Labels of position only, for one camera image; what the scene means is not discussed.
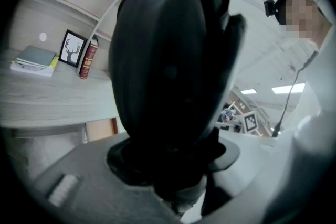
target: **ceiling light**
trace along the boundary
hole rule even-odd
[[[241,91],[242,94],[252,94],[252,93],[257,93],[255,89],[249,89],[249,90],[244,90]]]
[[[292,93],[303,92],[303,90],[305,88],[305,85],[306,85],[305,83],[295,84],[293,89],[292,89]],[[289,93],[291,87],[292,87],[292,85],[282,86],[282,87],[274,87],[274,88],[272,88],[272,90],[276,94]]]

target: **wooden desk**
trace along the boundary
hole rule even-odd
[[[40,128],[74,125],[118,116],[108,74],[90,69],[82,80],[58,61],[51,78],[10,70],[18,50],[0,54],[0,126]]]

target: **bookshelf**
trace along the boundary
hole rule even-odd
[[[0,126],[12,129],[55,128],[118,116],[108,76],[108,51],[121,0],[19,0],[9,26],[7,50],[0,55]],[[51,78],[10,70],[20,51],[33,45],[60,53],[67,30],[99,48],[87,80],[58,62]],[[39,40],[45,33],[47,39]]]
[[[9,32],[9,48],[23,50],[36,47],[53,50],[59,54],[67,29],[87,38],[77,69],[90,40],[97,36],[99,46],[92,67],[107,70],[107,53],[110,47],[117,10],[121,0],[20,0]],[[46,33],[47,40],[39,40]]]

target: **cable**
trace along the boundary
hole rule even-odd
[[[289,98],[290,98],[290,94],[292,93],[292,89],[296,83],[296,81],[298,80],[298,77],[299,77],[299,73],[305,69],[312,61],[313,59],[316,57],[316,55],[318,54],[317,51],[314,51],[313,54],[308,58],[307,62],[304,63],[303,67],[301,69],[298,70],[298,72],[296,73],[296,77],[294,79],[294,82],[293,82],[293,85],[292,87],[290,88],[290,91],[289,91],[289,94],[287,96],[287,99],[286,99],[286,103],[285,103],[285,107],[284,107],[284,110],[282,112],[282,115],[281,115],[281,118],[280,118],[280,121],[277,123],[277,125],[275,125],[274,127],[274,131],[272,133],[272,137],[277,137],[279,132],[280,132],[280,128],[281,128],[281,123],[282,123],[282,119],[284,118],[283,116],[285,115],[285,112],[287,110],[287,106],[288,106],[288,101],[289,101]]]

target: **stack of books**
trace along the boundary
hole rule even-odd
[[[12,61],[10,69],[51,77],[57,61],[58,57],[55,52],[28,46]]]

